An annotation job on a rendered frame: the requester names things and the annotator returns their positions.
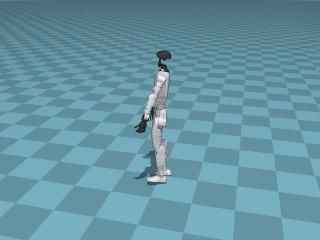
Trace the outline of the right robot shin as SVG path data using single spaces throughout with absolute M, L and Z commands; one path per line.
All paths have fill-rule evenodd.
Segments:
M 166 169 L 167 169 L 167 159 L 168 159 L 168 146 L 166 147 L 166 152 L 165 152 L 165 165 L 163 166 L 163 171 L 166 171 Z

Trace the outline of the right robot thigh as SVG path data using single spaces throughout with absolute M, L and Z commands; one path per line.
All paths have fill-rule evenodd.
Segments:
M 154 122 L 154 119 L 155 119 L 155 112 L 154 112 L 154 115 L 153 115 L 152 124 Z M 162 128 L 162 133 L 163 133 L 163 127 L 160 127 L 160 128 Z M 160 145 L 163 145 L 166 148 L 168 143 L 167 143 L 167 141 L 165 139 L 161 139 Z

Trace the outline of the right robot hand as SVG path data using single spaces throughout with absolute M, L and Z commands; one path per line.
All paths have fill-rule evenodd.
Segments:
M 154 108 L 152 107 L 152 109 L 151 109 L 151 111 L 150 111 L 150 115 L 149 115 L 149 117 L 150 117 L 150 121 L 151 121 L 151 117 L 152 117 L 152 119 L 153 119 L 153 116 L 154 116 L 154 109 L 155 109 L 155 107 L 154 107 Z M 149 121 L 149 118 L 148 118 L 148 121 Z

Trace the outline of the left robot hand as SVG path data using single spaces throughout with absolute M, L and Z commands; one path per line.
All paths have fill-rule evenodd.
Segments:
M 146 130 L 146 127 L 147 127 L 146 122 L 148 120 L 145 120 L 144 117 L 145 117 L 145 115 L 143 114 L 142 118 L 141 118 L 142 121 L 137 126 L 134 127 L 134 128 L 137 128 L 139 126 L 139 128 L 136 130 L 136 132 L 138 132 L 138 133 L 144 133 Z

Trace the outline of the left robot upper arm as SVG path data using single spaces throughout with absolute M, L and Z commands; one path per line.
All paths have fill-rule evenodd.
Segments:
M 147 98 L 149 99 L 149 96 L 150 95 L 154 95 L 155 96 L 155 100 L 157 99 L 163 85 L 165 84 L 167 78 L 167 76 L 165 74 L 160 74 L 158 75 L 157 79 L 156 79 L 156 83 L 155 83 L 155 86 L 153 88 L 153 93 L 150 93 Z

